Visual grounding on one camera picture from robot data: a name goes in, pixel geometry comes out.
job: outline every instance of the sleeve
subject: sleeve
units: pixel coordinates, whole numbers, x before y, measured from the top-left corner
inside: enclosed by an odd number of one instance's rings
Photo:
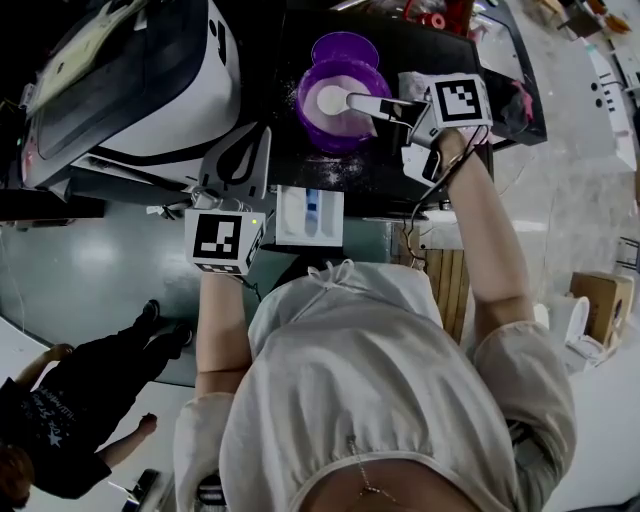
[[[51,468],[45,477],[36,477],[36,486],[59,498],[77,500],[109,475],[111,469],[96,454],[65,454],[64,468]]]
[[[233,397],[231,393],[211,393],[196,398],[178,417],[173,443],[177,512],[193,510],[198,485],[218,471]]]
[[[509,426],[519,510],[542,509],[575,452],[573,394],[553,343],[542,325],[517,322],[487,336],[473,356]]]

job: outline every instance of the necklace chain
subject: necklace chain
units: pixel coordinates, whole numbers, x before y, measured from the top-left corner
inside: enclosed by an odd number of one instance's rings
[[[369,477],[367,476],[367,472],[364,470],[364,464],[362,463],[360,454],[358,453],[358,450],[356,448],[356,437],[355,436],[347,437],[347,443],[349,444],[349,450],[351,451],[351,455],[353,455],[356,458],[356,461],[358,462],[358,469],[360,470],[360,474],[362,475],[362,479],[364,480],[364,489],[360,491],[360,496],[358,499],[362,498],[366,494],[374,493],[374,494],[380,494],[385,498],[391,500],[393,503],[397,504],[398,501],[393,496],[391,496],[391,494],[389,494],[387,491],[371,485],[371,482],[369,481]]]

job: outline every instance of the wooden crate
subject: wooden crate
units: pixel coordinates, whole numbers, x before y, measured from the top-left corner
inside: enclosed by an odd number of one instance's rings
[[[391,247],[391,261],[399,265],[423,269],[429,276],[431,291],[438,304],[444,330],[457,342],[462,337],[462,326],[467,312],[469,297],[469,275],[464,261],[463,250],[419,250],[419,234],[411,233],[411,247],[417,256],[425,259],[415,261],[407,249],[402,234],[402,225],[394,227]]]
[[[469,275],[464,251],[428,249],[425,253],[427,264],[424,271],[429,276],[442,325],[460,343],[469,297]]]

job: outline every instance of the white powder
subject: white powder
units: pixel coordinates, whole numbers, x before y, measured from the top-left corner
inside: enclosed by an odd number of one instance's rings
[[[363,114],[361,112],[357,112],[355,110],[346,110],[338,115],[327,115],[319,106],[319,94],[330,86],[336,86],[333,93],[326,94],[326,96],[335,96],[337,98],[338,94],[341,96],[341,106],[344,103],[342,99],[344,97],[344,93],[335,92],[338,88],[344,89],[348,92],[356,92],[359,94],[371,94],[369,89],[355,78],[352,78],[347,75],[334,76],[331,78],[325,78],[324,80],[320,80],[316,82],[309,92],[307,93],[307,97],[304,100],[304,105],[302,106],[302,112],[305,117],[316,127],[322,131],[330,133],[331,135],[340,135],[344,137],[357,137],[359,135],[364,135],[366,133],[375,133],[375,128],[373,126],[373,121],[371,117],[367,114]],[[326,98],[324,101],[331,101],[332,103],[336,99]],[[332,105],[324,105],[326,106],[326,110],[331,111]]]
[[[347,96],[349,91],[337,85],[327,85],[318,93],[318,108],[323,114],[337,116],[349,107]]]

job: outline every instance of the drawstring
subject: drawstring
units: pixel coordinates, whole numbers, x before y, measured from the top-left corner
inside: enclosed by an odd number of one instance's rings
[[[331,288],[344,288],[345,290],[351,290],[351,288],[345,286],[344,283],[349,280],[354,269],[355,264],[353,263],[353,260],[346,259],[337,269],[335,269],[335,272],[331,262],[327,262],[329,275],[326,280],[322,278],[320,271],[315,267],[307,268],[307,273],[313,281],[322,286],[325,290],[330,290]]]

